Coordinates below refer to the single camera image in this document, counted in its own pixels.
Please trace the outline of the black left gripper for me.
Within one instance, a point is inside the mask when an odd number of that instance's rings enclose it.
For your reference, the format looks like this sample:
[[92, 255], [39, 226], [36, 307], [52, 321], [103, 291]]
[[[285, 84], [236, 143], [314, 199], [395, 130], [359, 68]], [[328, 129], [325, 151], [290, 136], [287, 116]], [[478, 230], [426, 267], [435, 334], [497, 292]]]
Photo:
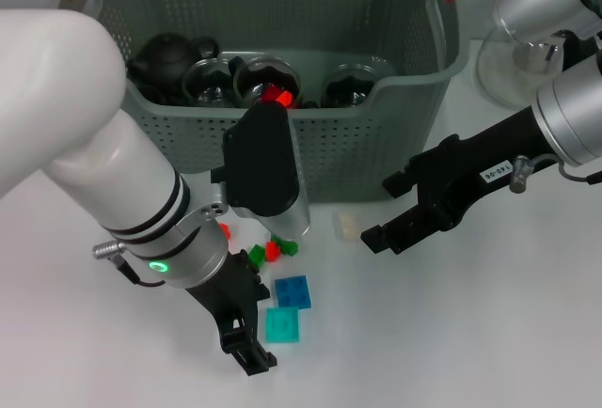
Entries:
[[267, 300], [270, 291], [246, 251], [228, 253], [213, 276], [187, 292], [214, 317], [222, 351], [247, 375], [264, 373], [277, 365], [276, 357], [257, 338], [258, 302]]

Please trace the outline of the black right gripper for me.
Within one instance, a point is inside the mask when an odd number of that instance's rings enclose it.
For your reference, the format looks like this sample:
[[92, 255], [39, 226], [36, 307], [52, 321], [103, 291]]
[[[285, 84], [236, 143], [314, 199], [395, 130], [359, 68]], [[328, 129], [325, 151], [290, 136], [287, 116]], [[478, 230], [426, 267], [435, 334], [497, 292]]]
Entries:
[[383, 180], [391, 197], [404, 196], [417, 186], [418, 204], [383, 226], [363, 231], [360, 239], [374, 254], [388, 249], [401, 254], [438, 231], [455, 228], [476, 201], [510, 181], [507, 174], [488, 181], [483, 172], [518, 156], [549, 152], [530, 108], [470, 138], [451, 135]]

